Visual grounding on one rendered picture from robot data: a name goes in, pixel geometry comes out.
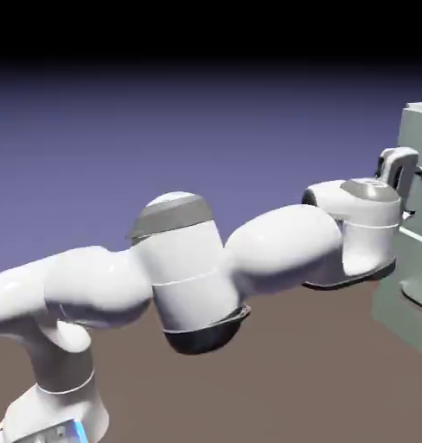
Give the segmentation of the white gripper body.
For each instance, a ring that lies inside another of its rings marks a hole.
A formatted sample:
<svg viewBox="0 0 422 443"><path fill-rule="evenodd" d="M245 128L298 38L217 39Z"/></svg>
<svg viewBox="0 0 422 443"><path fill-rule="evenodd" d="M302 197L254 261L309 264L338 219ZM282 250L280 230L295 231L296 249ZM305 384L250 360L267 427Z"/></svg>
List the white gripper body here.
<svg viewBox="0 0 422 443"><path fill-rule="evenodd" d="M401 200L401 211L406 202L418 167L419 153L410 147L390 148L386 158L387 184L394 188Z"/></svg>

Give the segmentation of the large grey-green drawer front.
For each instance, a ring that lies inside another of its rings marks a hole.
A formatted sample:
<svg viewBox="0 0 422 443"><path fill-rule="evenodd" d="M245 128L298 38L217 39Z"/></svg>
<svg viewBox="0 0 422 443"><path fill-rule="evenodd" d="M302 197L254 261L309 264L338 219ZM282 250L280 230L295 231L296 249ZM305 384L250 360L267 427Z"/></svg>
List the large grey-green drawer front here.
<svg viewBox="0 0 422 443"><path fill-rule="evenodd" d="M397 263L373 295L374 320L422 354L422 308L406 298L400 282L422 277L422 236L402 228L396 243Z"/></svg>

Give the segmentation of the grey-green painted cabinet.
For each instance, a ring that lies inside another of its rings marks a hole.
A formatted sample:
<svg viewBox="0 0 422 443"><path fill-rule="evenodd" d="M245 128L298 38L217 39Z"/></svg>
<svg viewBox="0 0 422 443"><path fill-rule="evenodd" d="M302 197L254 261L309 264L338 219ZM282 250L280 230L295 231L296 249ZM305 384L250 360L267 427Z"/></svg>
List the grey-green painted cabinet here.
<svg viewBox="0 0 422 443"><path fill-rule="evenodd" d="M397 266L379 282L372 313L375 320L422 354L422 102L405 105L398 144L419 153L419 169L396 237Z"/></svg>

